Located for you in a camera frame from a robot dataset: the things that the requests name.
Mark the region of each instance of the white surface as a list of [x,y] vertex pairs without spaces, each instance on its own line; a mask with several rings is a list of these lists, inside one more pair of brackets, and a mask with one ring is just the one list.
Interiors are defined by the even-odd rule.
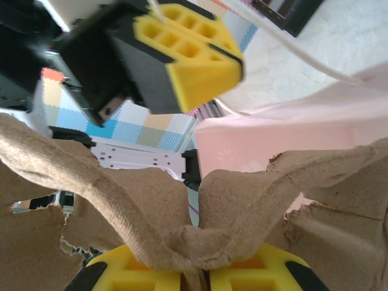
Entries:
[[[293,41],[346,74],[373,67],[388,60],[388,1],[325,0]],[[336,83],[260,28],[245,56],[246,80],[222,96],[235,110],[301,99]]]

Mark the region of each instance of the checkered fabric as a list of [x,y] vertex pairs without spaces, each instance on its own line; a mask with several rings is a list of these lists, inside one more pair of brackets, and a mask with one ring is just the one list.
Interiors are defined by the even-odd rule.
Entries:
[[[254,25],[228,11],[219,0],[192,0],[192,2],[221,17],[240,49],[242,51],[246,49],[256,32]],[[205,105],[186,115],[150,115],[147,109],[127,101],[105,123],[105,127],[100,128],[87,119],[70,95],[62,89],[61,78],[62,75],[53,70],[43,71],[48,124],[80,130],[90,136],[177,151],[194,118],[200,116],[199,119],[203,119],[204,113],[210,110],[210,107]]]
[[151,115],[141,106],[126,101],[105,122],[95,126],[61,87],[62,75],[43,71],[45,111],[49,125],[80,130],[90,136],[175,151],[181,145],[193,117],[183,114]]

